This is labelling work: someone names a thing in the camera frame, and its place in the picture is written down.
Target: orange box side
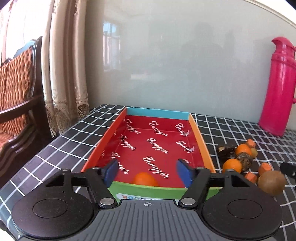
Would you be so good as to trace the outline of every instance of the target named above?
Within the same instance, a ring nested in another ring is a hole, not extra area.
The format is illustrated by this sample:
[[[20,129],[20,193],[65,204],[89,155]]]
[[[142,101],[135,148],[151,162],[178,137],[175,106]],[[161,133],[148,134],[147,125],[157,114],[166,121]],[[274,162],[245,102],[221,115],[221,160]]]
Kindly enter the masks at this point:
[[[200,154],[202,155],[202,160],[204,162],[205,168],[208,168],[211,172],[216,173],[214,164],[212,162],[212,159],[210,157],[209,151],[207,149],[207,146],[205,144],[205,141],[202,137],[202,134],[196,125],[195,120],[193,119],[192,115],[189,114],[189,119],[188,119],[192,131],[194,133],[194,136],[196,138],[196,142],[198,144],[198,148],[200,149]]]
[[[81,172],[84,172],[88,168],[92,168],[96,166],[96,163],[100,156],[102,155],[103,150],[105,149],[107,143],[110,141],[112,135],[120,125],[120,123],[123,121],[123,119],[126,116],[126,108],[120,113],[120,115],[115,119],[115,121],[112,123],[112,125],[108,128],[108,130],[105,132],[104,136],[101,138],[98,145],[95,147],[95,149],[92,151],[88,161],[83,166]]]

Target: black circular pad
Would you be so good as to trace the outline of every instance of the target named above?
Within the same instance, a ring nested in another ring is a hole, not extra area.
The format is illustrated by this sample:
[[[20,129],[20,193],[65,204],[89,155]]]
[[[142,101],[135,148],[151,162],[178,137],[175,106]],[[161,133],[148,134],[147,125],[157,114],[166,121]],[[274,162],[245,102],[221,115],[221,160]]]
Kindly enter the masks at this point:
[[[235,217],[242,219],[252,219],[262,213],[260,204],[246,199],[234,200],[228,204],[228,211]]]
[[[56,218],[64,214],[68,209],[68,204],[57,198],[48,198],[37,202],[33,207],[33,212],[41,218]]]
[[[235,240],[257,240],[274,234],[283,214],[272,197],[254,188],[235,187],[209,198],[202,216],[221,235]]]
[[[93,217],[92,204],[78,193],[62,194],[26,195],[13,208],[16,228],[34,239],[61,239],[80,231]]]

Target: dark wooden armrest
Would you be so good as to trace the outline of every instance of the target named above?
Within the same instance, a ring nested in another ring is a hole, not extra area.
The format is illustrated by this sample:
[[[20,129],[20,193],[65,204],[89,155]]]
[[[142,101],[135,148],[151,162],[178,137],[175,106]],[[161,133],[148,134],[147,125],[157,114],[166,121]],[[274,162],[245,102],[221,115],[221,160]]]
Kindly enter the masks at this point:
[[[33,97],[17,106],[14,106],[10,109],[0,111],[0,124],[13,120],[22,114],[27,113],[31,110],[36,104],[38,104],[43,99],[43,96],[39,95]]]

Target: pink water bottle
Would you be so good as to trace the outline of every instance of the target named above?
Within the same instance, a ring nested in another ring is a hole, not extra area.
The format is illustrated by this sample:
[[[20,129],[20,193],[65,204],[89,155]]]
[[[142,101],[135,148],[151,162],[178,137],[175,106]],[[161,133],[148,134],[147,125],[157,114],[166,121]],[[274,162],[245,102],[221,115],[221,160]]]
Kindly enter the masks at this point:
[[[272,42],[276,51],[271,57],[269,84],[258,124],[271,134],[282,136],[292,104],[296,103],[296,48],[284,37],[274,38]]]

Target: crosshair marking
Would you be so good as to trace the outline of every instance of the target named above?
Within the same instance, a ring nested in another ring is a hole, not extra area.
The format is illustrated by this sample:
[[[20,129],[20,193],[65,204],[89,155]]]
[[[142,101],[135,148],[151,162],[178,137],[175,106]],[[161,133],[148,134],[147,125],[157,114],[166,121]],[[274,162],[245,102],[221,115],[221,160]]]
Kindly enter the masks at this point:
[[[149,207],[149,206],[151,206],[151,205],[153,205],[153,204],[150,203],[150,202],[146,202],[146,203],[144,203],[144,205],[145,205],[146,207]]]

